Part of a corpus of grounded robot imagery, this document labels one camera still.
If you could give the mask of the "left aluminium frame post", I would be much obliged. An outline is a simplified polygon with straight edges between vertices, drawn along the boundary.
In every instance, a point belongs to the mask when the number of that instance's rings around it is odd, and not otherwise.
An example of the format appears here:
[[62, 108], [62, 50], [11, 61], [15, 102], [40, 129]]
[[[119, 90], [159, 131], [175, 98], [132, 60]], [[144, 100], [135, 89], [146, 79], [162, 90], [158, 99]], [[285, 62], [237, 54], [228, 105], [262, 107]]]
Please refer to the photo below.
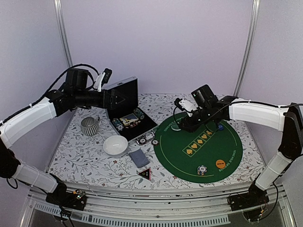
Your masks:
[[66, 63], [68, 67], [73, 65], [71, 52], [68, 44], [68, 37], [65, 29], [64, 17], [63, 17], [63, 10], [62, 10], [62, 1], [61, 0], [54, 0], [54, 10], [57, 20], [57, 25], [59, 29], [59, 36], [62, 42], [63, 53], [66, 59]]

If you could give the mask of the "aluminium frame post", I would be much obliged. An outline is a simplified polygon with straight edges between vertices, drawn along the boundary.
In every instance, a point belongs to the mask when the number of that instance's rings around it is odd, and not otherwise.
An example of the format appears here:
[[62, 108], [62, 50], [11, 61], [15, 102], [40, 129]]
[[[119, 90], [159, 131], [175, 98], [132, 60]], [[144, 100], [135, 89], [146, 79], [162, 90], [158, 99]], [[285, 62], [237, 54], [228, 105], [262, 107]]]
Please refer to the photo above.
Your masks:
[[240, 72], [235, 84], [235, 89], [233, 92], [234, 96], [239, 96], [241, 92], [241, 88], [245, 79], [246, 69], [249, 63], [250, 58], [250, 52], [253, 45], [254, 35], [258, 23], [258, 13], [259, 13], [259, 7], [260, 7], [260, 0], [253, 0], [252, 1], [252, 8], [251, 8], [251, 16], [250, 16], [250, 22], [249, 22], [249, 29], [248, 29], [248, 36], [246, 45], [244, 48], [244, 54], [240, 66]]
[[63, 10], [62, 10], [62, 1], [61, 0], [54, 0], [54, 10], [57, 20], [57, 25], [59, 29], [59, 36], [62, 42], [63, 53], [66, 59], [66, 63], [68, 67], [73, 65], [71, 52], [68, 44], [68, 37], [65, 29], [64, 17], [63, 17]]

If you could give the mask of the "white ceramic bowl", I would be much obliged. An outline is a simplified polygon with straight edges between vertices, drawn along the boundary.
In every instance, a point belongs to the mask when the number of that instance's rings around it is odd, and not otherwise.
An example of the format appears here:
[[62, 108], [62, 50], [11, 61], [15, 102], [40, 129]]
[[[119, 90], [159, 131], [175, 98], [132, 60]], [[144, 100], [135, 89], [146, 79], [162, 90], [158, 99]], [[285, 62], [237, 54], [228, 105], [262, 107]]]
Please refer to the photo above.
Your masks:
[[121, 135], [111, 136], [104, 141], [103, 151], [110, 157], [122, 157], [128, 152], [128, 141]]

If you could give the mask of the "clear acrylic dealer button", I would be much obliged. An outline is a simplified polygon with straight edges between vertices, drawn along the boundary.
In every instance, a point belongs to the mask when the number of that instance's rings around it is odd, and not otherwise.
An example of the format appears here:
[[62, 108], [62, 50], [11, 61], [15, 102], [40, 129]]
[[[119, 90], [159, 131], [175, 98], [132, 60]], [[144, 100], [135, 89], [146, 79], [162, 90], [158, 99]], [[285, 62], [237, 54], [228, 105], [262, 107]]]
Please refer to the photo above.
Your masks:
[[171, 129], [173, 130], [173, 131], [180, 131], [181, 129], [178, 127], [178, 126], [171, 126]]

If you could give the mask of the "floral tablecloth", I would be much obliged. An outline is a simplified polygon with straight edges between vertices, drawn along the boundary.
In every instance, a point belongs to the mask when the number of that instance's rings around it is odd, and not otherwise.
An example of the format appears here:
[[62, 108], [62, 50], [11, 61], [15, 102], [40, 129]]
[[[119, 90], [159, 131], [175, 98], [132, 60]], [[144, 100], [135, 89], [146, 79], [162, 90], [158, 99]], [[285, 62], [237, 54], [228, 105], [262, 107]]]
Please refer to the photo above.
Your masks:
[[[80, 122], [86, 117], [101, 118], [99, 131], [94, 136], [87, 137], [80, 131]], [[139, 176], [141, 170], [128, 155], [113, 158], [103, 151], [104, 141], [115, 135], [105, 110], [77, 109], [49, 166], [49, 172], [70, 183], [124, 189], [191, 189], [253, 181], [265, 165], [250, 131], [246, 124], [240, 121], [229, 121], [225, 128], [235, 130], [243, 148], [239, 166], [228, 177], [213, 183], [192, 183], [183, 180], [170, 173], [159, 162], [155, 147], [148, 142], [141, 149], [149, 160], [147, 168], [151, 170], [151, 178], [144, 179]]]

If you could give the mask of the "orange big blind button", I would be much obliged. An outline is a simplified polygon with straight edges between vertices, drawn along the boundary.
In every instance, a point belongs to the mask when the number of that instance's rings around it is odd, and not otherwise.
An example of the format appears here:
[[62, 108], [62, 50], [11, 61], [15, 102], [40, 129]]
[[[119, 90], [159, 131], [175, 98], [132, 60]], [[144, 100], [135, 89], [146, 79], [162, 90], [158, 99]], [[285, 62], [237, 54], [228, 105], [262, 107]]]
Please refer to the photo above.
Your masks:
[[216, 160], [215, 165], [216, 165], [216, 167], [219, 168], [219, 169], [223, 169], [223, 168], [226, 167], [226, 163], [225, 163], [225, 161], [223, 161], [222, 159]]

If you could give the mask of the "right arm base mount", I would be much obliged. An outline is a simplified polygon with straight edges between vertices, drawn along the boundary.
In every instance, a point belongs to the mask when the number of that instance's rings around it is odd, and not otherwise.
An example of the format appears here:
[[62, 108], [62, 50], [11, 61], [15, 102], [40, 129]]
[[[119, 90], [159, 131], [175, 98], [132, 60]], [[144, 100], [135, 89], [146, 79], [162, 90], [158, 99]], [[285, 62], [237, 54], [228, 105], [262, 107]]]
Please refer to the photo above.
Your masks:
[[258, 222], [267, 210], [269, 198], [267, 191], [249, 189], [246, 193], [230, 195], [227, 202], [232, 211], [247, 209], [243, 216], [248, 222]]

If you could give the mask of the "round green poker mat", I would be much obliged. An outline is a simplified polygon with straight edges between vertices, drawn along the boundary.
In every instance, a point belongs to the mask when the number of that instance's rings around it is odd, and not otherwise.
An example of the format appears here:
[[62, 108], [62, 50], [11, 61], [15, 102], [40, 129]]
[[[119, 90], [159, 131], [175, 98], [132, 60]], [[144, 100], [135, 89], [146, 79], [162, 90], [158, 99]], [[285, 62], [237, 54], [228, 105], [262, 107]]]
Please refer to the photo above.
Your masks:
[[[201, 125], [195, 132], [173, 131], [173, 123], [183, 116], [185, 113], [167, 118], [155, 132], [159, 144], [154, 146], [154, 151], [163, 167], [175, 177], [192, 183], [218, 182], [233, 174], [243, 155], [242, 142], [234, 128], [221, 121], [222, 131], [216, 131], [212, 122]], [[225, 168], [216, 167], [218, 159], [225, 161]], [[203, 176], [197, 174], [200, 165], [207, 167]]]

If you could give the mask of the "black red 100 chip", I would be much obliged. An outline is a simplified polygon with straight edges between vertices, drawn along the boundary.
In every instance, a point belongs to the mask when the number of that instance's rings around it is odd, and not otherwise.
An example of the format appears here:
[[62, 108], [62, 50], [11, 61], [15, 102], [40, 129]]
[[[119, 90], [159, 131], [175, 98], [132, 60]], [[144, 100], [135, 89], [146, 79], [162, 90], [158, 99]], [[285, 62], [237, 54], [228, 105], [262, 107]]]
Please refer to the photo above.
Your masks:
[[153, 140], [153, 141], [152, 141], [152, 144], [153, 144], [154, 146], [157, 146], [157, 145], [159, 144], [159, 141], [158, 141], [158, 140]]

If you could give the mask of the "striped ceramic mug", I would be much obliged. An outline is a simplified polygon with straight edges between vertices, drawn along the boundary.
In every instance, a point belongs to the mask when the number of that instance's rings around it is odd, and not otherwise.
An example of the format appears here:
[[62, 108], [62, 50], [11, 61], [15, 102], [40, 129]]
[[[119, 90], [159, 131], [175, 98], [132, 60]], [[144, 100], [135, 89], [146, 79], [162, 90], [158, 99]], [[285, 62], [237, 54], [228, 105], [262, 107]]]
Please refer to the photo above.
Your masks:
[[94, 136], [98, 133], [100, 117], [86, 117], [80, 123], [81, 132], [86, 136]]

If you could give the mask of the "blue small blind button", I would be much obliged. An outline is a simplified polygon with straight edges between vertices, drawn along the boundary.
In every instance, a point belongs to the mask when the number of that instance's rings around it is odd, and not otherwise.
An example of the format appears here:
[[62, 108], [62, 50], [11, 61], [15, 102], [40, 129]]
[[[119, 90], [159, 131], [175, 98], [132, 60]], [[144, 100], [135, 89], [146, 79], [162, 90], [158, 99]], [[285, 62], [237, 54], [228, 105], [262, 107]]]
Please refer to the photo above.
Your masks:
[[224, 127], [222, 125], [219, 125], [218, 130], [222, 131], [224, 130]]

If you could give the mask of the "right poker chip stack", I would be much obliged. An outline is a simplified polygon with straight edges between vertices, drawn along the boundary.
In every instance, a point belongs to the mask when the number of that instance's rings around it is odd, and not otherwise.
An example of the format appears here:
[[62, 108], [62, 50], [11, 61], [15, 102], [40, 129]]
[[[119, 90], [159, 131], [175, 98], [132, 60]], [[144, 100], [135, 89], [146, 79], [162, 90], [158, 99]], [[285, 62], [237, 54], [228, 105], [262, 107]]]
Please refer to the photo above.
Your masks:
[[139, 120], [143, 120], [145, 118], [144, 113], [139, 108], [135, 108], [133, 113]]

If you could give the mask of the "red black triangle card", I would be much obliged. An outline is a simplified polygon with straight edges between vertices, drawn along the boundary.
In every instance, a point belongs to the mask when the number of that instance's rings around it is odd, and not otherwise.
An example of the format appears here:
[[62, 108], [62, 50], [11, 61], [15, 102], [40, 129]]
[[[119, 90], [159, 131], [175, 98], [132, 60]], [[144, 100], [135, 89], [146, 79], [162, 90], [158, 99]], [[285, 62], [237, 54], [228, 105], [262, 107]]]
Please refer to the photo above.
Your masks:
[[147, 180], [151, 180], [151, 169], [150, 168], [145, 169], [145, 170], [139, 172], [138, 175]]

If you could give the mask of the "right aluminium frame post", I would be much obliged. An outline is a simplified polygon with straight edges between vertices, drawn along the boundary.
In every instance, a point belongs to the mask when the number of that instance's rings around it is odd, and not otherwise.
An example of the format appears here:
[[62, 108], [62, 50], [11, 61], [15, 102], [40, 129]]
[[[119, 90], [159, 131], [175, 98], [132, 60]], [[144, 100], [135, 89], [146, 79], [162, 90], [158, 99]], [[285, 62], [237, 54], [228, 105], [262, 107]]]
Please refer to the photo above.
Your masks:
[[241, 92], [241, 88], [245, 79], [246, 69], [249, 63], [250, 58], [250, 52], [253, 45], [254, 35], [258, 23], [258, 13], [259, 13], [259, 7], [260, 7], [260, 0], [253, 0], [252, 1], [252, 8], [251, 8], [251, 16], [250, 16], [250, 22], [249, 22], [249, 29], [248, 29], [248, 36], [246, 45], [244, 48], [244, 54], [240, 66], [240, 72], [235, 84], [235, 89], [233, 92], [234, 96], [239, 96]]

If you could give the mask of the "boxed playing card deck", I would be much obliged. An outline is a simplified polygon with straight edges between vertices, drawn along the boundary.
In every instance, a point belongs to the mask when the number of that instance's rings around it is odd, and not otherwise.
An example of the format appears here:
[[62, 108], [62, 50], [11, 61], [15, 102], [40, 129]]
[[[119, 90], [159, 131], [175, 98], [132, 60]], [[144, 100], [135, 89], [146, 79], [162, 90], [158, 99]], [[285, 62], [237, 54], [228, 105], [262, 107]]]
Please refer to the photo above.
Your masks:
[[121, 121], [121, 123], [124, 126], [128, 126], [131, 123], [134, 123], [134, 122], [138, 121], [139, 118], [134, 113], [131, 113], [131, 114], [128, 114], [124, 117], [119, 118], [119, 120]]

